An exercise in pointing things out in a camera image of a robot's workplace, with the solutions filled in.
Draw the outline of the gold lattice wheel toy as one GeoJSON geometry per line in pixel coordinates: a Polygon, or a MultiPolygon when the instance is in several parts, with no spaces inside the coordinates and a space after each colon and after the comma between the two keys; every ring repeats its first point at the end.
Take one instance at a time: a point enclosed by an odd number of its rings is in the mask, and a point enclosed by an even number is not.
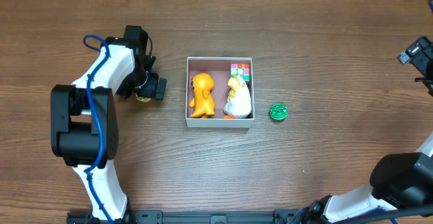
{"type": "Polygon", "coordinates": [[[141,96],[138,96],[137,94],[135,94],[135,97],[136,97],[136,99],[137,99],[138,101],[143,102],[143,103],[147,103],[147,102],[149,102],[149,101],[151,100],[151,98],[148,98],[148,97],[141,97],[141,96]]]}

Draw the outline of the orange dinosaur toy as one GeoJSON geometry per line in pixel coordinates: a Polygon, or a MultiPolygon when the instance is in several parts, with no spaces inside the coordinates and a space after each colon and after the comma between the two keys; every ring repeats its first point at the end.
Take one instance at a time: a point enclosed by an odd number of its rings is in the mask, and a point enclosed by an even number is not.
{"type": "Polygon", "coordinates": [[[191,80],[193,99],[189,103],[194,108],[191,118],[209,118],[215,115],[215,102],[211,95],[214,88],[214,80],[207,73],[199,73],[191,80]]]}

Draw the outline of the white box pink interior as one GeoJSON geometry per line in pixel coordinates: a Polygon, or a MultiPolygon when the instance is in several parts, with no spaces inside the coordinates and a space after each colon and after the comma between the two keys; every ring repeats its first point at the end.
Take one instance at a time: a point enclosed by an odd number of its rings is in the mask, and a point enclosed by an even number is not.
{"type": "Polygon", "coordinates": [[[212,58],[212,57],[188,57],[187,58],[187,86],[185,99],[185,119],[188,127],[210,127],[210,128],[250,128],[254,121],[254,83],[252,58],[212,58]],[[247,118],[242,119],[224,119],[225,113],[223,107],[227,103],[230,87],[228,80],[232,77],[230,74],[230,65],[232,63],[250,65],[250,82],[247,86],[250,90],[252,100],[252,112],[247,118]],[[191,88],[192,78],[199,73],[207,73],[214,80],[214,88],[211,95],[215,102],[215,115],[209,118],[191,118],[194,108],[189,107],[193,99],[191,88]]]}

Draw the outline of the multicoloured puzzle cube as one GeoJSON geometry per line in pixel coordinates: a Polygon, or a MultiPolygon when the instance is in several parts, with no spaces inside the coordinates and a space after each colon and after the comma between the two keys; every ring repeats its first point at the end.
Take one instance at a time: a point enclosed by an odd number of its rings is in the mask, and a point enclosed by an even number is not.
{"type": "Polygon", "coordinates": [[[242,77],[246,83],[250,82],[250,65],[249,64],[240,64],[240,63],[232,63],[230,65],[230,74],[232,77],[240,76],[242,77]]]}

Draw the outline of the white plush duck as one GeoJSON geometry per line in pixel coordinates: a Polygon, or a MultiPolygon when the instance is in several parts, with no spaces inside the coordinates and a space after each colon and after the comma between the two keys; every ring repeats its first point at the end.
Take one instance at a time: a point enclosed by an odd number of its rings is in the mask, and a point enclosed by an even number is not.
{"type": "Polygon", "coordinates": [[[230,91],[227,103],[223,107],[224,119],[247,118],[252,112],[252,100],[246,81],[240,75],[234,75],[228,80],[230,91]]]}

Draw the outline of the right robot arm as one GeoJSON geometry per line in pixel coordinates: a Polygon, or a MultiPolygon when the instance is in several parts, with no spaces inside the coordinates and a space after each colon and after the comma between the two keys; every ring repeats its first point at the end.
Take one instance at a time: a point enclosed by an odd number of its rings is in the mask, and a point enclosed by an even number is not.
{"type": "Polygon", "coordinates": [[[291,223],[370,223],[411,216],[432,216],[431,137],[414,152],[386,155],[368,184],[313,202],[291,223]]]}

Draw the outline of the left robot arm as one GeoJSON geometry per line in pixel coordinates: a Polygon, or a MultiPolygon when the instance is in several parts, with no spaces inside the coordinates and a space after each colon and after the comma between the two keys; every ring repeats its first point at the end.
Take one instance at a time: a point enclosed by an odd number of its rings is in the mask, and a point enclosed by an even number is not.
{"type": "Polygon", "coordinates": [[[88,71],[69,85],[51,90],[51,149],[81,178],[92,204],[70,212],[67,223],[137,223],[114,166],[119,144],[114,97],[163,100],[167,80],[152,68],[150,36],[140,26],[126,26],[122,37],[105,39],[88,71]]]}

